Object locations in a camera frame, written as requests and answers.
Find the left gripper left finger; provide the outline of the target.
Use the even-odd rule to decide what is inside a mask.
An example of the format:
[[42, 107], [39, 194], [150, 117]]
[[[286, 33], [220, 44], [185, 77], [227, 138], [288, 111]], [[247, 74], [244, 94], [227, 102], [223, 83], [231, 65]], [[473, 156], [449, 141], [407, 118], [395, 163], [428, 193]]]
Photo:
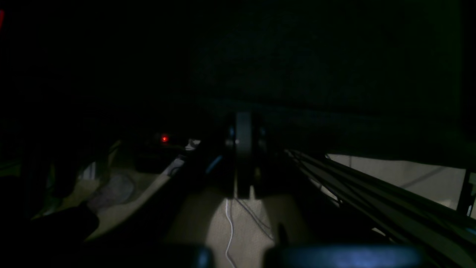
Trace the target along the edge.
[[138, 210], [87, 244], [77, 268], [214, 268], [205, 244], [222, 202], [245, 197], [245, 113], [204, 139]]

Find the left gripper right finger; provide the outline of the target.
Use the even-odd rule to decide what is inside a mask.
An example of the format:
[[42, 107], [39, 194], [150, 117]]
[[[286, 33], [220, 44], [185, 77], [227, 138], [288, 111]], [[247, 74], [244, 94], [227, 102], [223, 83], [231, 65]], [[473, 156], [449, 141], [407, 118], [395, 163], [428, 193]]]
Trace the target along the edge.
[[275, 245], [264, 268], [421, 268], [421, 251], [374, 231], [376, 220], [339, 205], [268, 138], [255, 115], [244, 113], [244, 197], [263, 202]]

